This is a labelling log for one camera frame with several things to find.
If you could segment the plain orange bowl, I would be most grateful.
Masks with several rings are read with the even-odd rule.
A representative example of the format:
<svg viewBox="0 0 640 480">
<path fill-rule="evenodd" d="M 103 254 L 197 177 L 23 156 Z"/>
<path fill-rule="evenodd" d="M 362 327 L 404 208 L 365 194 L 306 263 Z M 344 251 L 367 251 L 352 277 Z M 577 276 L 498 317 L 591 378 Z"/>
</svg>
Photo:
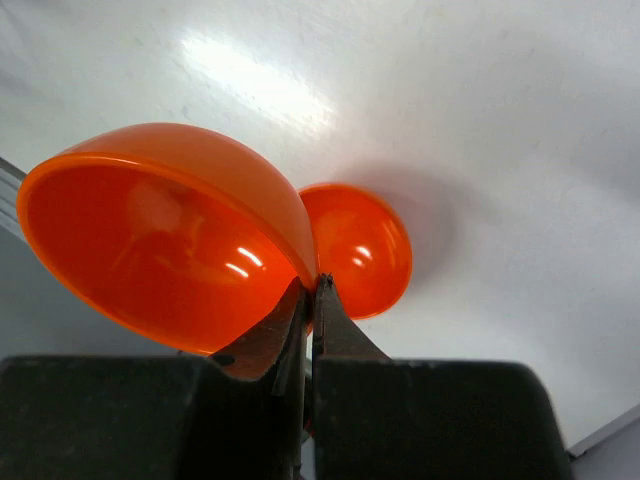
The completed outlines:
<svg viewBox="0 0 640 480">
<path fill-rule="evenodd" d="M 310 219 L 318 271 L 333 277 L 346 314 L 366 319 L 392 308 L 413 270 L 410 237 L 372 191 L 324 183 L 299 191 Z"/>
<path fill-rule="evenodd" d="M 38 259 L 92 308 L 191 353 L 230 344 L 289 284 L 316 284 L 310 220 L 289 181 L 243 144 L 150 123 L 75 145 L 22 182 Z"/>
</svg>

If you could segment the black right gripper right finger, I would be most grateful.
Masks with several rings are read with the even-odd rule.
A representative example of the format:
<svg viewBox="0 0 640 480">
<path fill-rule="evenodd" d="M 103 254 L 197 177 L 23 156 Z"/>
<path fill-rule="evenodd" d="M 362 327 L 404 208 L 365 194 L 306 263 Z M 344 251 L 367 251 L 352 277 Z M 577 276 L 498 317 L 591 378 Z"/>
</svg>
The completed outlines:
<svg viewBox="0 0 640 480">
<path fill-rule="evenodd" d="M 347 316 L 332 277 L 313 311 L 320 479 L 568 479 L 548 394 L 525 365 L 394 360 Z"/>
</svg>

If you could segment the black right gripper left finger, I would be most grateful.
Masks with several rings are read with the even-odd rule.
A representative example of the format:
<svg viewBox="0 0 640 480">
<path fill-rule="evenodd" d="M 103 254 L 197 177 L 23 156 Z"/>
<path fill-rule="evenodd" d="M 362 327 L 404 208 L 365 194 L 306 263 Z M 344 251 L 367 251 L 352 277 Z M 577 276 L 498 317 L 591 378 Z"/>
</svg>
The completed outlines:
<svg viewBox="0 0 640 480">
<path fill-rule="evenodd" d="M 296 479 L 306 291 L 208 357 L 15 356 L 1 364 L 5 479 Z"/>
</svg>

